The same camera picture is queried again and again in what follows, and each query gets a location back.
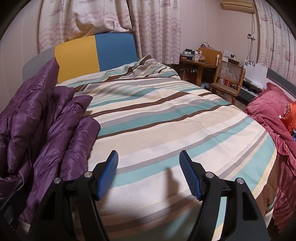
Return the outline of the orange cloth item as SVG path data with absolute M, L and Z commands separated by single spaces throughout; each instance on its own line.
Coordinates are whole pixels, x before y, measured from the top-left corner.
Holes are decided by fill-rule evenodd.
M 286 105 L 286 111 L 284 116 L 279 116 L 281 122 L 284 124 L 284 126 L 287 128 L 287 130 L 291 133 L 292 131 L 295 131 L 295 123 L 296 123 L 296 116 L 295 116 L 295 102 L 287 103 Z

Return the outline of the purple quilted down jacket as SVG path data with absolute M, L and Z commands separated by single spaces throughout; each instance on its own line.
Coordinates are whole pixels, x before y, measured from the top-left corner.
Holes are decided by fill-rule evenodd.
M 47 62 L 1 112 L 1 202 L 33 185 L 20 219 L 31 223 L 51 182 L 80 177 L 100 124 L 85 112 L 92 97 L 57 85 L 59 65 Z

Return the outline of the grey yellow blue headboard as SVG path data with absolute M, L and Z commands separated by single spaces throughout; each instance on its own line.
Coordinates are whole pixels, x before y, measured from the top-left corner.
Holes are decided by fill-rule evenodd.
M 52 58 L 59 68 L 58 83 L 111 70 L 137 61 L 135 40 L 130 33 L 103 33 L 51 47 L 23 66 L 23 81 L 37 74 Z

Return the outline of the white paper bag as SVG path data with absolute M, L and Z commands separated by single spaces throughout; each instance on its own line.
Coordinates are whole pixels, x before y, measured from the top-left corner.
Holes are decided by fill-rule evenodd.
M 252 60 L 245 59 L 243 68 L 246 70 L 245 79 L 259 89 L 266 88 L 268 68 Z

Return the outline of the wooden rattan chair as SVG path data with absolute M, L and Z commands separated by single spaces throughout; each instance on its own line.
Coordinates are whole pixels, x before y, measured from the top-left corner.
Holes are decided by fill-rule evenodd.
M 231 97 L 231 103 L 234 105 L 236 97 L 239 95 L 246 70 L 238 65 L 219 61 L 214 82 L 210 84 L 210 89 L 214 93 L 222 92 Z

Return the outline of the pink patterned curtain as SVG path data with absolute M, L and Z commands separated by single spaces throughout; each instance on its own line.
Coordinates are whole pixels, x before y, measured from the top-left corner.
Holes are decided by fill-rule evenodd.
M 43 1 L 39 51 L 64 43 L 69 1 Z M 181 50 L 180 1 L 127 1 L 138 58 L 151 55 L 163 64 L 178 64 Z

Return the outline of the patterned pillow on headboard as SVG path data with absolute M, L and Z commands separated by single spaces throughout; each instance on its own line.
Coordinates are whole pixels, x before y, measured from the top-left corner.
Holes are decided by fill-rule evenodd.
M 109 32 L 132 32 L 127 1 L 69 1 L 64 41 Z

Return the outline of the wall air conditioner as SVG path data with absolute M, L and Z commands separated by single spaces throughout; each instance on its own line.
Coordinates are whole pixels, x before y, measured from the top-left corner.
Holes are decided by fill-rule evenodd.
M 221 7 L 228 10 L 233 11 L 249 11 L 252 12 L 254 10 L 253 2 L 251 1 L 221 1 Z

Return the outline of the right side patterned curtain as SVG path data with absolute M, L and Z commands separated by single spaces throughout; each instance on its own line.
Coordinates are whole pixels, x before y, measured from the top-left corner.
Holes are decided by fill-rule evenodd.
M 295 84 L 295 38 L 277 11 L 266 1 L 255 1 L 259 31 L 257 62 Z

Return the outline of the wooden desk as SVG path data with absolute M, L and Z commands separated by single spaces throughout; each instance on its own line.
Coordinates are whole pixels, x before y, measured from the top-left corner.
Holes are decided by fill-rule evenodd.
M 180 55 L 180 65 L 184 67 L 185 64 L 191 65 L 191 69 L 197 69 L 197 76 L 195 80 L 195 84 L 197 86 L 201 86 L 202 82 L 202 74 L 204 68 L 209 68 L 209 69 L 217 69 L 217 65 L 219 61 L 223 59 L 223 53 L 218 50 L 214 50 L 209 47 L 200 47 L 197 52 L 202 54 L 202 56 L 205 57 L 204 61 L 201 60 L 196 60 L 195 57 L 189 56 L 189 54 L 181 54 Z

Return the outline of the striped bed duvet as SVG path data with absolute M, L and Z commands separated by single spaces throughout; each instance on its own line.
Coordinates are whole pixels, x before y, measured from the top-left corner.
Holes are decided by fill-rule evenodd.
M 87 171 L 118 152 L 112 185 L 97 203 L 111 240 L 186 240 L 201 202 L 179 165 L 186 150 L 207 171 L 226 180 L 243 178 L 266 223 L 273 212 L 258 203 L 276 161 L 269 133 L 222 98 L 180 80 L 147 56 L 59 86 L 92 101 L 85 116 L 100 124 Z

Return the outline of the pink red quilt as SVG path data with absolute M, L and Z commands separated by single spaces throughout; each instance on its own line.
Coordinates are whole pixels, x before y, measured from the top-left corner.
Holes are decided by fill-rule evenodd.
M 295 140 L 281 122 L 287 103 L 292 101 L 278 86 L 268 82 L 266 88 L 248 104 L 245 113 L 262 125 L 270 134 L 277 150 L 273 177 L 269 177 L 258 203 L 271 207 L 274 225 L 282 233 L 295 215 Z

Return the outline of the items on desk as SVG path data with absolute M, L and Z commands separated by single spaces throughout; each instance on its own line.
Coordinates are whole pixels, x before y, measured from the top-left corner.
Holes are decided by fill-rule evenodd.
M 202 48 L 199 48 L 196 51 L 193 51 L 191 49 L 185 49 L 180 54 L 180 60 L 191 60 L 191 61 L 205 61 L 205 56 L 203 55 Z

